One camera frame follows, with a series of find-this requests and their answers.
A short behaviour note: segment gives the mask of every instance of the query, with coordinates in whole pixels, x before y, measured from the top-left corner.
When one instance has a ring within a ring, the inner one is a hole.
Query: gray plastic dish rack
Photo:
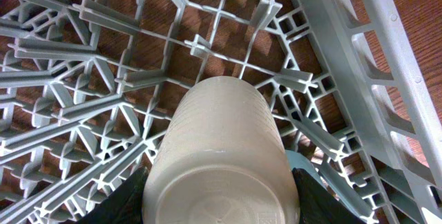
[[[260,0],[250,20],[223,10],[226,0],[220,0],[218,7],[170,1],[177,11],[167,35],[140,27],[146,0],[136,0],[135,17],[110,9],[106,0],[82,0],[81,4],[19,0],[16,8],[0,18],[0,35],[15,39],[8,45],[11,49],[0,73],[0,88],[6,88],[0,95],[0,172],[2,178],[6,172],[18,178],[23,192],[0,191],[0,200],[9,203],[0,212],[0,223],[77,221],[121,185],[143,156],[154,161],[165,131],[151,135],[152,123],[172,117],[155,109],[164,84],[185,90],[192,87],[166,74],[175,46],[189,48],[190,55],[202,60],[195,83],[202,79],[209,56],[239,64],[239,78],[246,69],[268,75],[269,79],[255,87],[272,86],[271,109],[276,100],[281,101],[284,111],[274,117],[290,122],[280,130],[281,136],[294,137],[290,146],[294,151],[301,134],[323,151],[322,163],[315,165],[319,174],[364,221],[377,223],[375,213],[380,209],[390,223],[442,221],[442,128],[393,0],[363,0],[370,19],[367,24],[357,20],[350,0],[291,0],[294,10],[280,16],[281,3]],[[44,10],[39,14],[30,15],[33,8],[41,7]],[[209,40],[198,34],[192,40],[177,39],[185,8],[215,17]],[[294,20],[296,14],[305,16],[303,23]],[[254,27],[244,59],[211,50],[223,18]],[[82,44],[63,42],[61,33],[67,21]],[[118,61],[97,49],[102,27],[130,37]],[[286,55],[278,72],[249,62],[258,31],[278,36]],[[391,73],[376,66],[365,39],[367,32],[376,33]],[[129,66],[138,35],[165,41],[161,69]],[[289,45],[303,37],[309,39],[323,68],[320,75],[299,71]],[[37,69],[22,66],[24,62],[34,63]],[[110,66],[117,67],[116,74]],[[98,70],[108,94],[88,88],[93,69]],[[73,74],[75,81],[66,79]],[[17,89],[23,87],[43,87],[42,95],[34,104],[22,102],[17,99]],[[126,93],[148,87],[155,89],[148,105],[126,100]],[[386,87],[400,92],[411,121],[397,114]],[[294,91],[307,100],[305,111],[298,106]],[[332,134],[315,104],[329,94],[336,98],[347,123]],[[32,130],[11,127],[17,108],[30,115]],[[105,125],[88,121],[105,111],[111,111]],[[118,113],[124,120],[117,118]],[[126,121],[133,134],[118,133],[114,129],[118,121]],[[62,135],[68,142],[53,140]],[[417,161],[407,139],[419,141],[428,167]],[[82,142],[86,151],[76,149],[76,142]],[[365,171],[349,176],[343,159],[355,155]],[[24,156],[28,156],[25,162],[17,162]],[[48,156],[59,161],[60,176],[41,169]],[[87,166],[70,175],[71,166],[79,162]],[[41,183],[48,186],[36,191]]]

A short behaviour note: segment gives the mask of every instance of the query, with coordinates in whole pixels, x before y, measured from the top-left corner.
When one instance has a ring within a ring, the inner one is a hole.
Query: dish rack
[[[155,10],[149,1],[134,0],[135,12],[128,15],[108,0],[18,0],[0,18],[0,35],[9,43],[2,47],[7,52],[0,73],[0,172],[2,185],[19,182],[19,189],[0,191],[6,206],[0,223],[86,215],[139,166],[154,161],[173,115],[165,105],[177,104],[207,77],[213,61],[233,64],[230,75],[265,95],[286,149],[298,151],[304,140],[318,147],[318,173],[355,215],[367,223],[441,221],[442,128],[393,0],[363,0],[368,22],[358,20],[351,0],[258,0],[246,17],[225,9],[229,0],[163,0],[174,15],[160,15],[146,29],[144,13]],[[211,15],[210,35],[180,38],[187,10]],[[161,22],[168,17],[170,23]],[[226,54],[214,46],[223,21],[250,30],[246,48]],[[170,27],[156,31],[162,24]],[[122,54],[100,50],[109,30],[116,34],[107,47],[127,44]],[[262,33],[275,37],[284,53],[277,68],[254,58],[256,44],[265,43]],[[376,63],[368,34],[377,38],[390,71]],[[164,44],[159,53],[143,50],[163,56],[157,68],[137,54],[143,38],[146,47]],[[320,72],[300,71],[305,56],[293,44],[301,40],[310,44]],[[186,55],[177,62],[178,48]],[[187,70],[191,59],[198,64],[194,78],[170,73],[173,66]],[[390,88],[400,94],[409,119],[395,110]],[[24,92],[33,101],[23,101]],[[333,133],[317,106],[331,95],[346,125]],[[29,119],[23,129],[20,123]],[[409,140],[417,140],[427,165],[416,159]],[[362,171],[348,170],[355,159]],[[48,163],[58,165],[56,173],[46,169]]]

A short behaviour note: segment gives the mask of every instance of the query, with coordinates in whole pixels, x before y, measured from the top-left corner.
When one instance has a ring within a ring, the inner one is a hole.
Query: plastic grid
[[[385,191],[383,182],[388,180],[381,179],[381,172],[378,174],[373,160],[363,149],[357,131],[350,124],[352,121],[348,113],[343,111],[348,127],[333,135],[325,131],[326,126],[315,101],[329,94],[340,99],[341,92],[334,83],[323,83],[324,79],[328,82],[334,81],[327,69],[323,69],[323,72],[315,77],[311,73],[299,71],[296,58],[289,47],[290,43],[308,36],[322,68],[328,68],[323,50],[315,46],[319,41],[312,31],[309,17],[299,26],[294,21],[294,15],[299,12],[309,15],[305,12],[304,5],[299,4],[305,0],[292,0],[295,9],[279,17],[276,15],[282,8],[280,3],[275,0],[260,0],[250,20],[223,10],[226,0],[220,0],[218,7],[202,6],[189,0],[171,0],[177,6],[177,11],[167,35],[140,28],[146,0],[136,1],[135,16],[126,16],[106,7],[106,0],[82,0],[81,5],[69,0],[20,0],[17,8],[2,16],[0,34],[14,37],[15,43],[10,45],[13,51],[8,51],[3,58],[2,71],[7,73],[0,73],[0,85],[7,88],[7,93],[1,96],[1,170],[4,172],[6,169],[20,179],[23,195],[1,192],[2,199],[14,204],[0,213],[0,222],[18,223],[28,220],[31,223],[45,223],[68,219],[76,221],[103,201],[106,195],[134,172],[140,165],[142,156],[146,155],[153,161],[165,131],[152,134],[152,124],[154,120],[171,119],[171,115],[156,109],[164,84],[175,84],[184,90],[192,87],[192,84],[173,79],[166,74],[173,47],[183,46],[190,49],[191,55],[202,60],[195,83],[202,79],[209,56],[240,64],[242,69],[239,78],[243,77],[247,68],[267,74],[269,79],[256,84],[255,87],[259,89],[271,85],[271,109],[275,107],[276,101],[280,100],[284,113],[274,113],[273,116],[277,120],[290,123],[280,130],[281,136],[294,134],[289,144],[294,151],[297,151],[302,134],[322,149],[326,159],[318,165],[319,172],[353,213],[368,223],[375,223],[377,220],[374,210],[382,208],[388,220],[397,223],[398,219],[393,210],[395,207],[405,212],[410,220],[423,223],[421,214],[416,213],[415,209],[409,209],[409,206],[414,204],[409,203],[409,198],[400,199],[400,202],[405,202],[405,207],[398,206],[400,203],[394,203],[397,199],[392,200]],[[39,6],[43,6],[45,10],[30,18],[29,12]],[[177,39],[186,7],[214,15],[215,21],[209,40],[199,35],[195,35],[194,40]],[[235,59],[211,50],[221,18],[254,27],[244,59]],[[82,44],[60,42],[63,39],[61,32],[67,21],[73,25]],[[97,50],[102,27],[129,35],[127,49],[118,61]],[[285,62],[278,72],[248,62],[260,30],[277,35],[285,52]],[[146,71],[129,66],[140,33],[165,41],[164,59],[160,70]],[[27,59],[31,59],[38,69],[30,71],[22,66],[22,62]],[[94,68],[102,77],[108,90],[107,94],[88,88]],[[73,74],[76,74],[77,79],[67,80]],[[42,96],[34,104],[16,99],[17,89],[29,86],[44,88]],[[148,87],[155,88],[148,106],[140,106],[126,100],[125,95],[128,92]],[[308,101],[305,111],[301,110],[294,92],[287,90],[288,88],[303,93]],[[52,106],[56,102],[60,108],[53,111]],[[34,127],[32,131],[22,133],[10,128],[17,107],[31,114]],[[111,111],[111,115],[104,126],[88,121],[106,111]],[[116,124],[122,121],[118,118],[119,112],[131,128],[131,135],[115,130]],[[142,124],[139,115],[144,115]],[[68,134],[69,142],[60,144],[51,140],[63,134]],[[87,152],[75,148],[77,138],[84,144]],[[50,155],[45,153],[45,150],[50,151]],[[29,153],[31,157],[24,165],[14,163],[14,159]],[[365,171],[348,176],[343,160],[355,154],[361,157]],[[62,171],[60,177],[40,171],[45,156],[59,159],[59,168]],[[89,165],[78,174],[70,176],[71,165],[78,162],[86,162]],[[397,180],[394,176],[397,172],[391,170],[382,173],[386,178]],[[40,192],[33,193],[41,182],[50,185]]]

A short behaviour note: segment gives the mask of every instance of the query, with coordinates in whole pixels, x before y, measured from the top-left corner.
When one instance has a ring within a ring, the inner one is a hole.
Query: beige cup
[[[194,86],[149,174],[144,223],[298,223],[299,202],[261,94],[234,77]]]

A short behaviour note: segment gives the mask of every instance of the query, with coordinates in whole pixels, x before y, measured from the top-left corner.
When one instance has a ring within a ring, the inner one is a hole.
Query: cylindrical container
[[[298,223],[299,202],[263,96],[234,77],[180,102],[143,196],[147,224]]]

